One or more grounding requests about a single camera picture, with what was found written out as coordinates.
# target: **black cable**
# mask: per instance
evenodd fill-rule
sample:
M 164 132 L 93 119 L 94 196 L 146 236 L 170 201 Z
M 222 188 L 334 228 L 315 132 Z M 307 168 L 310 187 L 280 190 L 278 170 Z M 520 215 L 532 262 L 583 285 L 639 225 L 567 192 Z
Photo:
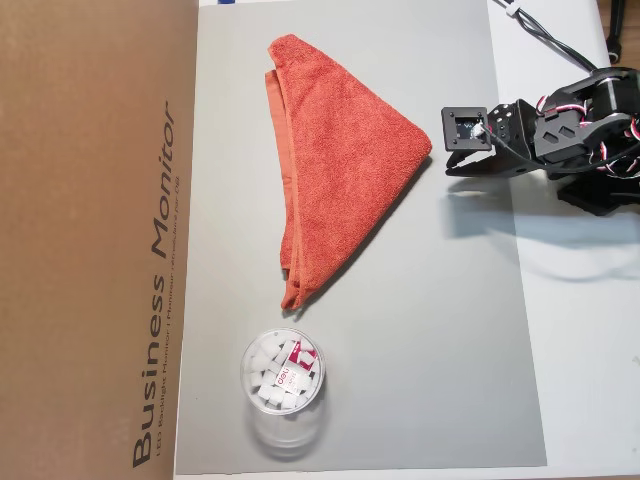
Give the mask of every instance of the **black cable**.
M 512 4 L 514 0 L 504 0 L 507 4 Z M 553 35 L 551 35 L 540 23 L 525 12 L 523 9 L 519 8 L 515 13 L 516 20 L 520 24 L 520 26 L 530 35 L 540 39 L 541 41 L 549 44 L 551 47 L 555 47 L 555 49 L 563 52 L 569 58 L 573 59 L 578 65 L 587 70 L 589 73 L 596 70 L 597 67 L 589 61 L 584 55 L 578 53 L 576 50 L 571 48 L 569 45 L 561 42 Z
M 589 163 L 588 165 L 585 165 L 583 167 L 574 167 L 574 168 L 555 167 L 553 165 L 549 165 L 548 163 L 540 163 L 536 160 L 531 160 L 530 158 L 523 157 L 484 125 L 482 125 L 482 129 L 485 131 L 485 133 L 489 135 L 489 137 L 491 137 L 491 140 L 495 144 L 500 145 L 505 150 L 508 150 L 509 153 L 511 153 L 511 155 L 515 156 L 516 158 L 521 160 L 523 163 L 529 163 L 529 164 L 535 165 L 536 168 L 539 168 L 541 170 L 544 170 L 550 173 L 562 173 L 566 175 L 571 175 L 574 173 L 589 172 L 591 170 L 595 170 L 598 167 L 604 167 L 608 163 L 615 162 L 616 160 L 622 160 L 623 158 L 628 157 L 630 155 L 640 154 L 640 142 L 638 142 L 633 147 L 627 148 L 626 150 L 623 150 L 622 152 L 614 155 L 613 157 L 607 158 L 606 160 L 600 160 L 599 162 Z

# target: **eraser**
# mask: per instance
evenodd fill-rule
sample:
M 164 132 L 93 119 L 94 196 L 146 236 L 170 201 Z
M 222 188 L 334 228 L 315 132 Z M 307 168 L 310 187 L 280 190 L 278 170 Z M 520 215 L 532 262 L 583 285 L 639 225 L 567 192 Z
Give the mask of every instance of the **eraser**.
M 297 399 L 298 399 L 297 395 L 294 395 L 293 393 L 286 392 L 284 394 L 284 398 L 282 399 L 282 408 L 283 409 L 287 409 L 287 410 L 289 410 L 291 408 L 295 408 Z
M 267 370 L 264 372 L 264 376 L 262 377 L 262 381 L 260 382 L 262 385 L 273 385 L 276 383 L 276 374 L 271 370 Z
M 306 365 L 313 365 L 315 359 L 316 358 L 309 352 L 302 352 L 300 355 L 298 355 L 298 363 L 302 362 Z
M 263 400 L 269 400 L 271 398 L 271 393 L 273 392 L 274 387 L 271 385 L 262 385 L 260 390 L 258 390 L 258 396 Z
M 284 400 L 285 391 L 280 387 L 273 387 L 271 389 L 271 396 L 269 397 L 269 403 L 273 403 L 274 405 L 280 405 L 282 400 Z
M 309 390 L 311 388 L 311 383 L 311 377 L 309 377 L 308 375 L 300 377 L 300 390 Z
M 284 342 L 284 347 L 282 347 L 282 350 L 285 352 L 286 355 L 289 355 L 291 353 L 291 350 L 293 350 L 293 346 L 296 344 L 295 340 L 287 340 L 286 342 Z
M 313 345 L 311 345 L 311 342 L 309 340 L 307 340 L 306 338 L 303 338 L 300 341 L 300 350 L 313 350 Z
M 280 369 L 282 368 L 282 365 L 276 363 L 276 362 L 269 362 L 269 370 L 271 370 L 273 373 L 275 373 L 276 375 L 278 373 L 280 373 Z
M 269 360 L 273 360 L 275 356 L 280 353 L 280 345 L 278 345 L 278 340 L 275 337 L 265 339 L 260 344 L 260 348 L 264 353 L 267 354 Z
M 251 374 L 250 381 L 252 387 L 259 387 L 260 385 L 262 385 L 262 373 L 253 372 Z
M 256 355 L 251 359 L 251 371 L 263 372 L 269 366 L 271 359 L 263 351 L 258 351 Z
M 296 332 L 292 332 L 290 330 L 286 330 L 284 332 L 282 332 L 282 334 L 285 336 L 285 338 L 287 340 L 291 340 L 293 343 L 300 341 L 300 334 L 296 333 Z
M 280 350 L 280 353 L 278 354 L 274 362 L 276 362 L 278 365 L 282 365 L 284 361 L 287 359 L 287 357 L 289 356 L 290 352 L 291 350 L 287 351 L 286 348 L 283 348 L 282 350 Z

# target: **white erasers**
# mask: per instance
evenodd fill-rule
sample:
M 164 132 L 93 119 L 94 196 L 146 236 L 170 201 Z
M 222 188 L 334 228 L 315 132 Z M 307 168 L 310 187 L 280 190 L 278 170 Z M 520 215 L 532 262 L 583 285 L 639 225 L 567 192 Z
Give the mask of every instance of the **white erasers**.
M 247 348 L 242 360 L 244 390 L 265 413 L 298 411 L 318 391 L 323 361 L 313 343 L 300 333 L 290 329 L 266 332 Z

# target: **clear plastic container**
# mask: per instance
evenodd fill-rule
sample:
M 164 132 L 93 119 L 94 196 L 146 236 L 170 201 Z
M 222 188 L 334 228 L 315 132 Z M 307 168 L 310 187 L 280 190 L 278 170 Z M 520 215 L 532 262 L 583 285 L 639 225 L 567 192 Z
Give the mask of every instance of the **clear plastic container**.
M 291 380 L 291 375 L 287 376 L 290 368 L 283 370 L 283 367 L 287 366 L 294 368 L 297 376 L 293 377 L 295 382 L 286 383 L 286 386 L 282 387 L 277 383 L 284 384 L 283 380 Z M 258 375 L 261 379 L 260 385 L 257 384 Z M 274 375 L 275 379 L 269 389 L 268 384 Z M 308 375 L 309 380 L 302 378 L 305 375 Z M 240 380 L 249 401 L 269 415 L 291 415 L 303 410 L 318 395 L 324 376 L 325 359 L 322 351 L 307 335 L 292 328 L 269 330 L 259 335 L 245 350 L 240 366 Z M 300 389 L 301 392 L 295 395 L 297 387 L 307 385 L 307 389 Z M 294 395 L 295 406 L 284 408 L 285 401 L 281 398 L 283 392 L 279 390 L 285 391 L 289 402 L 292 401 L 291 395 Z

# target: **robotic arm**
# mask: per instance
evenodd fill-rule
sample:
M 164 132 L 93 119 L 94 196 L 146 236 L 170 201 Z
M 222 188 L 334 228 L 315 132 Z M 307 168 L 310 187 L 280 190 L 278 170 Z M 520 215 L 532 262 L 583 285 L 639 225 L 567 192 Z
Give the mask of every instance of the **robotic arm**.
M 442 109 L 446 174 L 510 178 L 545 170 L 551 180 L 575 175 L 558 198 L 595 215 L 640 203 L 640 74 L 603 68 L 542 97 L 485 108 Z M 482 151 L 495 154 L 475 162 Z

